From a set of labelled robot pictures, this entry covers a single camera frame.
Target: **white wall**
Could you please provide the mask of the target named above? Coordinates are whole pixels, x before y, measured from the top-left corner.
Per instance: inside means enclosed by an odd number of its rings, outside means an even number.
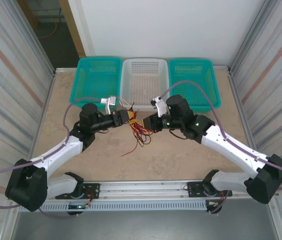
[[[230,65],[264,0],[69,0],[87,56]]]

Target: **doorway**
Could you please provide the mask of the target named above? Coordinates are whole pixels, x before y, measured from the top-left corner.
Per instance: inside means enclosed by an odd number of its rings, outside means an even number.
[[[17,2],[53,68],[76,68],[80,58],[62,8],[68,7],[68,0],[17,0]]]

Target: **basket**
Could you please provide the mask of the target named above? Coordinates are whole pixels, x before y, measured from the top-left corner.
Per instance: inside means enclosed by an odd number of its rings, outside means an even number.
[[[150,101],[169,88],[168,63],[163,59],[134,58],[123,62],[120,97],[139,111],[156,111]]]
[[[194,58],[172,59],[169,61],[169,80],[170,86],[183,80],[197,83],[209,97],[213,107],[220,107],[220,95],[211,61]],[[177,94],[187,100],[194,112],[206,113],[211,109],[205,96],[192,84],[183,83],[171,89],[171,96]]]
[[[70,102],[82,97],[107,99],[119,96],[122,60],[118,57],[85,57],[77,64],[76,74],[70,96]],[[85,99],[74,103],[83,107],[94,103],[98,109],[104,110],[105,105],[95,100]]]

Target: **mounting plate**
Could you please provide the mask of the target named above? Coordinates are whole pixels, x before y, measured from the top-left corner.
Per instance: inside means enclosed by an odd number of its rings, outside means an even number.
[[[217,191],[214,195],[208,195],[203,188],[203,182],[201,181],[190,181],[187,182],[187,193],[189,198],[203,198],[203,197],[221,197],[220,191]],[[228,197],[232,196],[232,191],[229,191]]]
[[[90,190],[93,192],[93,199],[99,199],[99,193],[100,193],[100,184],[99,183],[88,183],[85,182],[83,184],[83,193],[80,197],[73,197],[71,194],[66,193],[66,194],[61,194],[59,196],[56,196],[55,199],[62,199],[62,200],[67,200],[67,199],[91,199],[91,192],[87,191]]]

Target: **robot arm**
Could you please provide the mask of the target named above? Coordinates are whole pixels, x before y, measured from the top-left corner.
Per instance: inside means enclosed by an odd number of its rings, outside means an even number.
[[[225,139],[218,125],[204,115],[193,114],[187,100],[180,95],[171,96],[166,100],[170,114],[159,97],[154,98],[151,104],[158,112],[143,119],[146,129],[154,132],[178,129],[186,138],[216,150],[244,171],[225,173],[212,170],[203,180],[204,190],[209,196],[218,191],[232,190],[247,192],[263,204],[270,201],[282,183],[282,171],[258,161],[258,158],[282,167],[282,159],[279,156],[274,154],[269,157],[257,152],[226,133]],[[233,146],[229,140],[256,158]]]
[[[108,103],[113,105],[114,102],[113,97],[104,101],[108,113],[106,115],[99,112],[95,104],[85,104],[79,114],[79,121],[74,124],[69,136],[29,162],[42,161],[12,171],[5,196],[31,212],[37,210],[46,199],[61,194],[71,194],[73,197],[81,196],[83,178],[71,172],[66,172],[65,175],[57,178],[50,178],[50,176],[70,158],[87,149],[95,140],[95,133],[122,126],[129,120],[126,110],[110,111]],[[15,165],[26,163],[28,161],[21,159]]]

